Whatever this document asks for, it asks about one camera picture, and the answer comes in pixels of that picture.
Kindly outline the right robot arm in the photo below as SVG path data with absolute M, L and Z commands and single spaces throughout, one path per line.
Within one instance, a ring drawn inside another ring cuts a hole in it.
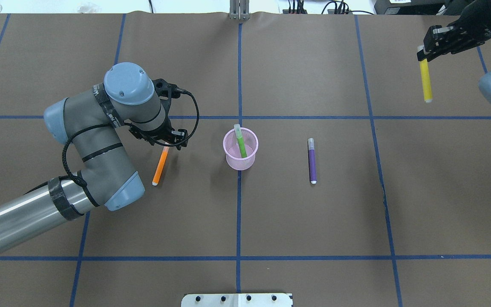
M 430 62 L 441 55 L 458 54 L 491 39 L 491 0 L 474 0 L 447 26 L 430 26 L 418 47 L 417 60 Z M 491 104 L 491 71 L 479 80 L 479 90 Z

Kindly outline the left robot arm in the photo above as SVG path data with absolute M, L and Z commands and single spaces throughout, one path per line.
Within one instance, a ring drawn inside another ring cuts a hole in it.
M 142 198 L 118 129 L 181 149 L 197 130 L 199 106 L 188 90 L 121 62 L 100 83 L 47 107 L 43 121 L 62 146 L 61 174 L 0 205 L 0 254 L 97 207 L 116 211 Z

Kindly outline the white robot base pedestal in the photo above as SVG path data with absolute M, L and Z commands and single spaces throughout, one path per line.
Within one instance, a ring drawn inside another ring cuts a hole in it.
M 293 305 L 293 297 L 288 293 L 189 294 L 181 301 L 182 307 L 292 307 Z

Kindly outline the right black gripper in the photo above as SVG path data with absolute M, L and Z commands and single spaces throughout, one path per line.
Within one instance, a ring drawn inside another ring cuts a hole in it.
M 454 22 L 428 28 L 425 44 L 418 46 L 417 60 L 430 62 L 440 55 L 458 54 L 483 45 L 489 39 L 491 2 L 472 2 Z

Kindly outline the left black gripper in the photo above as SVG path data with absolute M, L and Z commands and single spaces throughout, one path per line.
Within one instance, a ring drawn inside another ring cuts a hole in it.
M 142 130 L 137 125 L 128 123 L 129 132 L 136 138 L 148 142 L 150 145 L 161 145 L 175 147 L 177 150 L 188 145 L 188 131 L 184 129 L 175 130 L 170 124 L 162 124 L 155 130 Z

